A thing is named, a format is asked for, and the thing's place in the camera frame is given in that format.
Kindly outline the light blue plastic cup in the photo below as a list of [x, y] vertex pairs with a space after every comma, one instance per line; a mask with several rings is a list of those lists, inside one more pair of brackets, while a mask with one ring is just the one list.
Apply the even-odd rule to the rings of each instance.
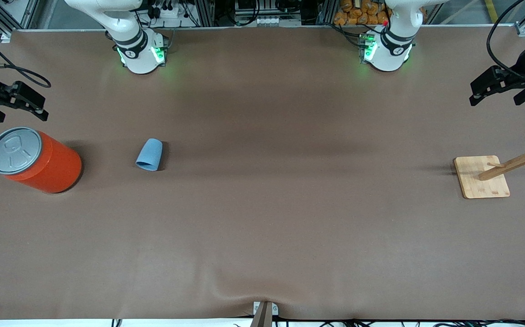
[[159, 139], [148, 139], [135, 161], [138, 168], [148, 171], [157, 171], [162, 159], [163, 143]]

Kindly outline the orange can with grey lid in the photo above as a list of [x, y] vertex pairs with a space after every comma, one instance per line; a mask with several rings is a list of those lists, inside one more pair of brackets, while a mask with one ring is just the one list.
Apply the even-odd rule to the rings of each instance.
[[47, 194], [70, 189], [79, 180], [82, 159], [77, 151], [27, 127], [0, 134], [0, 175]]

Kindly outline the wooden mug tree stand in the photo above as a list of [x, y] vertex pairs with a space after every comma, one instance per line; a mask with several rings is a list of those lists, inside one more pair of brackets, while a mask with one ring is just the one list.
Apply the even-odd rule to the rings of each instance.
[[511, 193], [505, 174], [525, 166], [525, 153], [504, 162], [496, 155], [483, 155], [457, 157], [453, 163], [465, 199], [506, 198]]

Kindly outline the bag of orange snacks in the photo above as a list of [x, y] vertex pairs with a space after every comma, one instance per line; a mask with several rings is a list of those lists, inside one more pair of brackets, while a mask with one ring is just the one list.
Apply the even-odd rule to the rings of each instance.
[[338, 0], [334, 25], [387, 25], [392, 10], [384, 0]]

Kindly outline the white power strip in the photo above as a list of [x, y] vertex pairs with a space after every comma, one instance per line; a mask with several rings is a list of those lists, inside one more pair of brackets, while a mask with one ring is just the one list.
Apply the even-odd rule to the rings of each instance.
[[148, 16], [151, 19], [177, 19], [181, 17], [179, 0], [151, 0], [148, 2]]

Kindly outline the brown table cloth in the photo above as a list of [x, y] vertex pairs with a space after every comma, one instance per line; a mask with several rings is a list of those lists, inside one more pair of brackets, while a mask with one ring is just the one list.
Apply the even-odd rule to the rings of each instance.
[[[525, 151], [515, 91], [470, 106], [487, 28], [421, 29], [393, 73], [330, 28], [180, 30], [164, 68], [102, 32], [16, 32], [82, 159], [47, 194], [0, 175], [0, 319], [525, 319], [525, 166], [464, 199], [453, 161]], [[135, 161], [163, 143], [157, 171]]]

